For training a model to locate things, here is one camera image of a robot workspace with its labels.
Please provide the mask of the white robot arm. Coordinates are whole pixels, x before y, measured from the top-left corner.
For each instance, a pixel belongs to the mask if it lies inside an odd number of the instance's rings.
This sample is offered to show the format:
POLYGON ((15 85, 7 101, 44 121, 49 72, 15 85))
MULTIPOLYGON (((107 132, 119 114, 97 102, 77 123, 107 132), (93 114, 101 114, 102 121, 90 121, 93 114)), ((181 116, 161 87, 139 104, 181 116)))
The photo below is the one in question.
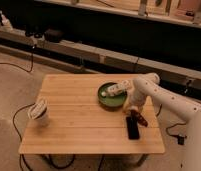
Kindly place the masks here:
POLYGON ((159 81, 156 73, 133 78, 125 109, 136 107, 141 111, 150 96, 184 120, 188 126, 181 171, 201 171, 201 103, 160 87, 159 81))

